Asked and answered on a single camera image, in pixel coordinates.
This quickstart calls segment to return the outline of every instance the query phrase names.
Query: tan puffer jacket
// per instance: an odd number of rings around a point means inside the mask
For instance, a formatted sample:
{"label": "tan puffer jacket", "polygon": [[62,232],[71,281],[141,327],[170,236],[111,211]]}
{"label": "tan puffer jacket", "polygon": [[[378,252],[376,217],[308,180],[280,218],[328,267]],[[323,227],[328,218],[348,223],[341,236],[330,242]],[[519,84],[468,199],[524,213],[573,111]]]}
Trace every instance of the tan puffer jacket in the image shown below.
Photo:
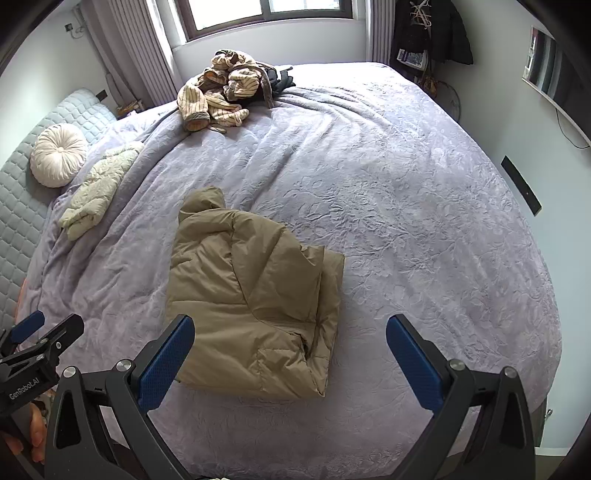
{"label": "tan puffer jacket", "polygon": [[195,322],[177,379],[263,398],[324,396],[345,258],[302,247],[284,225],[191,194],[178,216],[166,304]]}

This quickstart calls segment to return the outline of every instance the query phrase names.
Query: hanger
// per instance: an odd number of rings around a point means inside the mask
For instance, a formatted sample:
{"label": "hanger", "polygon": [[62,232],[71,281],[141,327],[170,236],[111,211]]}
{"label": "hanger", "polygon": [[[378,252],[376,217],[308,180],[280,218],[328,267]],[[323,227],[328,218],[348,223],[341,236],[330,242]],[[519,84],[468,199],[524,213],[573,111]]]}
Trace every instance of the hanger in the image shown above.
{"label": "hanger", "polygon": [[410,13],[411,18],[422,25],[423,27],[427,28],[431,26],[431,15],[425,13],[423,8],[430,8],[431,7],[431,0],[423,0],[421,3],[416,5],[414,2],[410,2],[413,11]]}

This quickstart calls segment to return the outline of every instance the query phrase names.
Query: black coat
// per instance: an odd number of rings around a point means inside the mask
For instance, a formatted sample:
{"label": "black coat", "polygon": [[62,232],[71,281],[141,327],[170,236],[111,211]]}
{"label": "black coat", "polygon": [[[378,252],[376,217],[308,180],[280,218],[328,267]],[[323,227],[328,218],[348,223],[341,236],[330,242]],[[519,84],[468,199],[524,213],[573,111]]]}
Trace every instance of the black coat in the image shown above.
{"label": "black coat", "polygon": [[474,63],[464,23],[452,0],[431,0],[431,37],[424,27],[411,25],[411,11],[410,0],[397,2],[390,58],[393,68],[413,70],[396,60],[401,48],[412,52],[428,50],[430,58],[435,61],[453,60],[467,65]]}

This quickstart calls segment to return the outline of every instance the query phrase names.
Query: wall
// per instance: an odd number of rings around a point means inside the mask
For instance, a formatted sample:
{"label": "wall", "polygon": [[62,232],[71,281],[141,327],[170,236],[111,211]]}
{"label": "wall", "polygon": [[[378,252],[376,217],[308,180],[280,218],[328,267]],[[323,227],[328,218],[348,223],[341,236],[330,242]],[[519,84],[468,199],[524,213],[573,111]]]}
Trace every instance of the wall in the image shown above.
{"label": "wall", "polygon": [[[0,166],[37,122],[72,91],[107,89],[103,67],[84,37],[74,40],[64,25],[79,25],[70,11],[49,16],[30,34],[0,77]],[[111,96],[104,103],[113,109]]]}
{"label": "wall", "polygon": [[173,50],[183,81],[203,71],[220,48],[275,65],[365,61],[365,20],[282,20],[198,38]]}
{"label": "wall", "polygon": [[[554,108],[521,80],[537,20],[515,0],[454,4],[475,64],[449,63],[437,76],[459,93],[462,127],[499,169],[507,155],[542,204],[533,217],[504,175],[550,270],[562,324],[563,354],[548,396],[554,413],[542,446],[570,447],[591,410],[591,151],[577,150],[565,139]],[[561,123],[577,145],[585,145],[564,118]]]}

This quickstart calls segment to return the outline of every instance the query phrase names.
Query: screw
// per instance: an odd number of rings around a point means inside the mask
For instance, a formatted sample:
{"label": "screw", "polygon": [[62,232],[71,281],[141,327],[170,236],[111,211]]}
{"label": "screw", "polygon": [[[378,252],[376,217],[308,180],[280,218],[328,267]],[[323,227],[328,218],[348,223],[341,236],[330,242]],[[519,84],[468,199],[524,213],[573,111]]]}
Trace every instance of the screw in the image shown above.
{"label": "screw", "polygon": [[119,360],[116,365],[117,370],[125,372],[131,368],[131,360]]}
{"label": "screw", "polygon": [[509,378],[517,378],[517,370],[515,370],[513,367],[506,367],[505,375]]}
{"label": "screw", "polygon": [[461,360],[458,360],[457,358],[450,360],[449,366],[457,372],[461,372],[462,370],[464,370],[466,368],[466,364],[464,362],[462,362]]}
{"label": "screw", "polygon": [[76,367],[68,367],[64,370],[64,377],[66,378],[70,378],[71,376],[73,376],[76,373]]}

